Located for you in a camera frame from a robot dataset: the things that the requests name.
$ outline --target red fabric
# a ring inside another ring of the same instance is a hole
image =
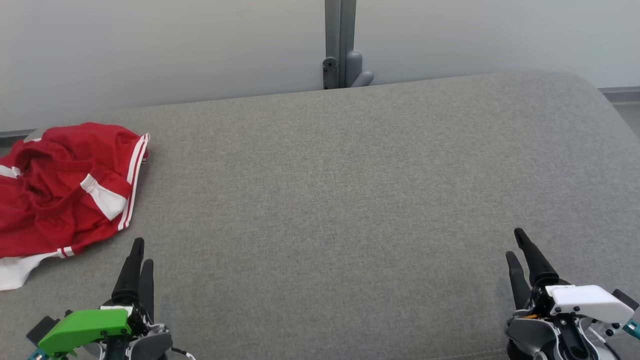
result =
[[[101,187],[129,199],[136,171],[131,158],[145,152],[141,139],[121,126],[85,123],[16,143],[0,159],[0,165],[21,172],[15,179],[0,174],[0,258],[68,246],[77,254],[114,235],[122,214],[105,217],[81,183],[90,174]]]

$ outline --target robotic hand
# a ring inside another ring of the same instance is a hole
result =
[[[140,272],[144,249],[145,241],[135,239],[111,299],[100,309],[67,310],[62,320],[45,316],[29,331],[27,339],[38,347],[29,360],[67,360],[77,347],[100,360],[166,360],[169,350],[195,360],[173,347],[167,326],[154,323],[154,262],[146,260]]]
[[[529,288],[518,258],[506,253],[516,311],[507,321],[507,353],[511,360],[620,360],[598,333],[613,336],[623,329],[640,339],[631,319],[638,303],[616,290],[596,285],[575,286],[559,278],[544,255],[522,229],[515,229],[518,247],[529,266]],[[604,344],[595,346],[588,330]]]

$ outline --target gray bench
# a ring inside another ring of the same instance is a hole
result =
[[[108,299],[135,237],[201,359],[506,359],[523,227],[567,281],[640,299],[640,142],[586,81],[489,74],[138,108],[130,228],[0,293],[3,359]],[[640,343],[611,343],[625,359]]]

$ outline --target green bracket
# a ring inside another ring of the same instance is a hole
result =
[[[74,349],[89,344],[104,336],[131,333],[127,325],[129,312],[126,309],[80,310],[74,311],[60,320],[47,333],[38,346],[55,359],[56,353],[72,354]]]

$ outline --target white wall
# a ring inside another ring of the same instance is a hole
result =
[[[2,0],[0,132],[321,89],[323,0]]]
[[[558,70],[640,85],[638,0],[363,0],[355,49],[373,84]]]

